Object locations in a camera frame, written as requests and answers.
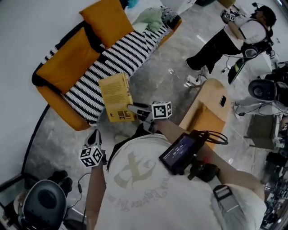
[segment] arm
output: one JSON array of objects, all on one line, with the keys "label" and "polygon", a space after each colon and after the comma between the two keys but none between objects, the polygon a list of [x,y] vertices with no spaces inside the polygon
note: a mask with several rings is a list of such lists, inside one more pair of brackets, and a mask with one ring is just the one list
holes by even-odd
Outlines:
[{"label": "arm", "polygon": [[92,168],[86,199],[87,230],[94,230],[96,226],[105,190],[103,167]]},{"label": "arm", "polygon": [[[156,129],[171,143],[175,142],[182,133],[189,133],[168,120],[158,120],[155,124]],[[219,180],[222,184],[234,184],[248,188],[264,201],[264,189],[262,184],[253,175],[236,170],[206,144],[199,151],[198,155],[200,159],[207,156],[210,159],[211,164],[217,165],[220,169]]]},{"label": "arm", "polygon": [[232,33],[235,35],[236,38],[240,40],[245,40],[241,31],[239,30],[239,27],[236,26],[234,22],[229,21],[227,25],[229,26],[230,30],[232,31]]}]

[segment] black and white striped cushion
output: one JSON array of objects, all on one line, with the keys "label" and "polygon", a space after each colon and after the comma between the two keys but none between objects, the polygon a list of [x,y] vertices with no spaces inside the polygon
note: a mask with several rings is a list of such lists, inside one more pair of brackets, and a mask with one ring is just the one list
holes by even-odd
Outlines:
[{"label": "black and white striped cushion", "polygon": [[[164,24],[157,32],[146,29],[143,33],[134,31],[124,36],[111,48],[103,51],[100,58],[62,97],[89,125],[97,126],[97,120],[105,108],[98,81],[121,72],[131,77],[149,59],[169,32],[170,29]],[[56,52],[54,47],[42,64]]]}]

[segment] smartphone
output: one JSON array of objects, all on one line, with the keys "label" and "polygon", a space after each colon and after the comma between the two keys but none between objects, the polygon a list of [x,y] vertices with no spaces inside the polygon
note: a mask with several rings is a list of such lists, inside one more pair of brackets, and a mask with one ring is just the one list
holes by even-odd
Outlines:
[{"label": "smartphone", "polygon": [[226,103],[226,100],[227,100],[227,98],[226,98],[225,96],[222,96],[222,99],[221,99],[221,101],[220,101],[220,105],[221,105],[222,107],[224,107],[224,105],[225,105],[225,103]]}]

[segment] sleeve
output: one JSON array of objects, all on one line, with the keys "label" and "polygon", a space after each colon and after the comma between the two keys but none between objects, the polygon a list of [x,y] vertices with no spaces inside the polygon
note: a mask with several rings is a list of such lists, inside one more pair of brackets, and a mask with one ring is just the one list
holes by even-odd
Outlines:
[{"label": "sleeve", "polygon": [[242,25],[239,28],[239,30],[240,30],[242,36],[244,37],[244,39],[252,38],[254,36],[262,34],[263,32],[264,32],[264,38],[265,38],[265,34],[266,34],[263,26],[256,21],[249,21],[249,22],[245,23],[244,25]]},{"label": "sleeve", "polygon": [[264,214],[266,212],[266,205],[263,200],[260,199],[253,191],[237,186],[228,184],[232,190],[233,195],[242,208],[244,215],[248,221],[249,230],[260,229],[263,221]]}]

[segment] robotic hand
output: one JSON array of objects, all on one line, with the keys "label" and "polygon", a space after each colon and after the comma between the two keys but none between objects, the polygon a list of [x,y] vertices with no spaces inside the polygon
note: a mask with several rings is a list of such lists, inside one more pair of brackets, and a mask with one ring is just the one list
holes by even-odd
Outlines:
[{"label": "robotic hand", "polygon": [[228,24],[228,22],[230,21],[234,21],[235,20],[235,13],[234,12],[230,12],[228,13],[227,10],[222,10],[221,14],[220,14],[221,18],[222,18],[222,21],[225,23],[225,24]]},{"label": "robotic hand", "polygon": [[171,102],[154,102],[152,105],[134,103],[128,105],[128,110],[138,115],[143,121],[143,128],[149,133],[155,133],[154,120],[168,119],[172,115]]},{"label": "robotic hand", "polygon": [[101,149],[102,139],[99,130],[94,130],[84,141],[79,160],[86,168],[107,164],[105,150]]}]

